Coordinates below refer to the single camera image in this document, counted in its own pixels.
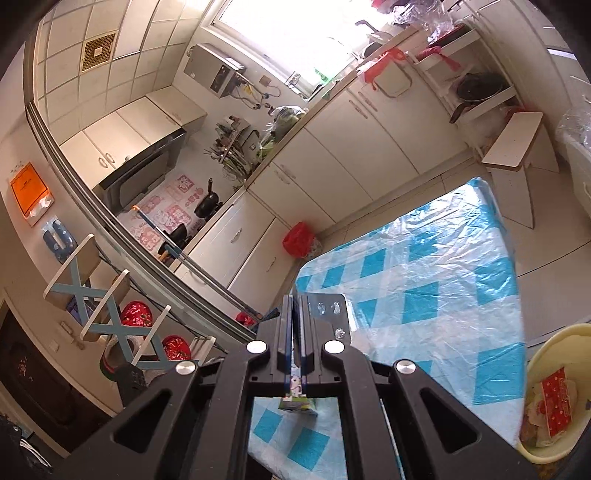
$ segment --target ventilation fan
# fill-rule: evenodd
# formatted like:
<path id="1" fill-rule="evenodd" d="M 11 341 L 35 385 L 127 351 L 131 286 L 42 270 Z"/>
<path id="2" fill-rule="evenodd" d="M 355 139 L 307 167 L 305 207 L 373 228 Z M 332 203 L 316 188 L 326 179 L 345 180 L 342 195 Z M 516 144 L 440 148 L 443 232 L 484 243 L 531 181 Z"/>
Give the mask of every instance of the ventilation fan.
<path id="1" fill-rule="evenodd" d="M 80 62 L 80 73 L 87 72 L 98 67 L 111 59 L 117 32 L 110 32 L 100 37 L 86 40 L 82 47 L 82 61 Z"/>

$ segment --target plastic bag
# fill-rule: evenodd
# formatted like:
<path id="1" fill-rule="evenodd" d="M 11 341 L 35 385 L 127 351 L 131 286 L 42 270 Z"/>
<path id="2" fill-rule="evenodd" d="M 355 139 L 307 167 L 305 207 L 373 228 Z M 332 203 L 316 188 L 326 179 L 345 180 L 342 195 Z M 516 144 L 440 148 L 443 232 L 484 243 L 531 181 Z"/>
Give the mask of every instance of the plastic bag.
<path id="1" fill-rule="evenodd" d="M 573 139 L 591 151 L 591 105 L 569 109 L 560 119 L 556 138 L 563 143 Z"/>
<path id="2" fill-rule="evenodd" d="M 312 249 L 315 239 L 310 227 L 300 222 L 283 239 L 283 248 L 292 257 L 305 258 Z"/>
<path id="3" fill-rule="evenodd" d="M 394 7 L 396 23 L 410 23 L 428 33 L 433 43 L 453 30 L 453 20 L 440 0 L 411 0 L 403 7 Z"/>

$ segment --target wooden stool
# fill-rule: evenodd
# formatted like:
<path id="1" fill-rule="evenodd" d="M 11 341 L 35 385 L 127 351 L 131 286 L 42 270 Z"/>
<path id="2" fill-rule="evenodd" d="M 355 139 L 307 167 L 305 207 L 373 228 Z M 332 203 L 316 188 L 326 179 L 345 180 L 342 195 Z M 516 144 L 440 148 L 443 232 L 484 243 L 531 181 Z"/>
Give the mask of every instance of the wooden stool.
<path id="1" fill-rule="evenodd" d="M 542 124 L 543 113 L 515 113 L 482 159 L 495 184 L 503 217 L 534 227 L 526 169 L 534 167 L 559 172 L 554 148 Z"/>

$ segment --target window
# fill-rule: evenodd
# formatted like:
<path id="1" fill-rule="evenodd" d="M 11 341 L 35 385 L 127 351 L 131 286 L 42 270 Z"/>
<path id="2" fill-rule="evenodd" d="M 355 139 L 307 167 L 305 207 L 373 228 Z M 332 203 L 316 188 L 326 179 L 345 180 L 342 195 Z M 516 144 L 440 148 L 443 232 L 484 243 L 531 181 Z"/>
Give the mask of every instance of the window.
<path id="1" fill-rule="evenodd" d="M 212 24 L 262 57 L 287 80 L 298 73 L 298 89 L 311 94 L 335 77 L 369 43 L 371 30 L 388 20 L 371 0 L 227 0 Z"/>

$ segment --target red plastic bag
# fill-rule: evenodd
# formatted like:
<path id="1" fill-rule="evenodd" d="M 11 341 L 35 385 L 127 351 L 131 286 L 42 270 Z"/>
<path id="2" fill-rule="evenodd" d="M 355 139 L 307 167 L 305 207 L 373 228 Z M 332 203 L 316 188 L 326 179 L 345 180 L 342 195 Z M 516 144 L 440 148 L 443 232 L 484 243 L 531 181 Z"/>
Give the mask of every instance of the red plastic bag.
<path id="1" fill-rule="evenodd" d="M 292 257 L 304 258 L 310 252 L 314 238 L 310 227 L 300 222 L 283 239 L 283 248 Z"/>

